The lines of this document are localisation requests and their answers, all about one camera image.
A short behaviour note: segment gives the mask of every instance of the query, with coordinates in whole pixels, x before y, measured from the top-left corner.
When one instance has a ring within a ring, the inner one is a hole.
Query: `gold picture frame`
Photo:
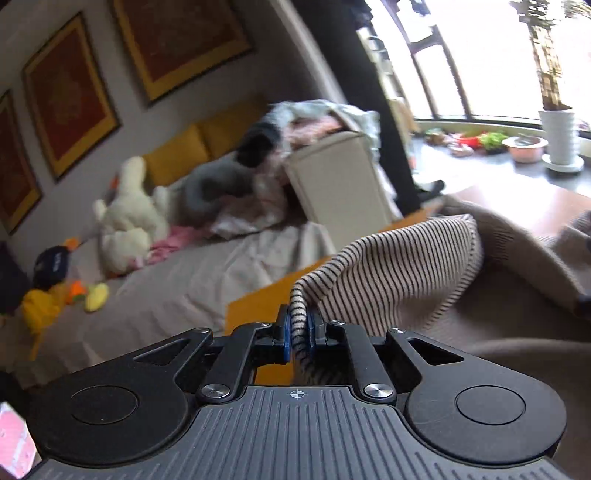
[[[14,233],[42,196],[9,90],[0,97],[0,218],[8,233]]]
[[[37,135],[56,180],[119,128],[81,12],[33,55],[22,76]]]
[[[252,46],[228,0],[112,0],[150,103]]]

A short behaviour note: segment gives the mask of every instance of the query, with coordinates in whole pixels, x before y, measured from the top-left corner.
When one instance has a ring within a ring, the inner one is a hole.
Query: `white flower pot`
[[[548,140],[546,166],[558,171],[580,171],[583,159],[579,157],[579,124],[572,110],[540,111],[542,127]]]

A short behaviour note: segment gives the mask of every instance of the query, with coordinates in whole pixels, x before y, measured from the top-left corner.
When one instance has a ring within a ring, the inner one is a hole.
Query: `silver screw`
[[[394,393],[392,387],[383,383],[372,383],[363,389],[368,397],[372,398],[386,398]]]
[[[230,389],[226,385],[212,383],[205,385],[201,389],[201,393],[207,398],[223,398],[230,394]]]

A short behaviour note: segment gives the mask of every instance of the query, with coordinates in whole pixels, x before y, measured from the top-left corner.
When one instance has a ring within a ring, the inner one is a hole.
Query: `circular cap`
[[[212,383],[205,385],[201,389],[201,393],[207,398],[223,398],[230,394],[230,389],[226,385]]]
[[[525,402],[517,393],[491,385],[460,392],[456,397],[456,406],[467,419],[484,425],[511,423],[525,411]]]
[[[89,425],[108,425],[129,417],[138,398],[126,388],[101,385],[79,391],[71,400],[72,416]]]
[[[363,389],[365,394],[372,398],[386,398],[394,393],[392,387],[383,383],[372,383]]]

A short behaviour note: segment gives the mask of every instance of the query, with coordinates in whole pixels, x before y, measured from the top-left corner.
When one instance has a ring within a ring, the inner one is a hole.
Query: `dark countertop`
[[[536,181],[551,183],[558,187],[571,190],[591,197],[591,166],[585,159],[585,168],[580,173],[559,173],[549,170],[544,162],[519,164],[513,161],[508,153],[484,155],[475,152],[470,157],[456,158],[446,147],[430,147],[423,140],[414,141],[417,156],[418,175],[415,180],[446,182],[444,193],[459,192],[478,183],[480,179],[491,177],[499,182],[502,188],[503,178],[507,175],[525,175]]]

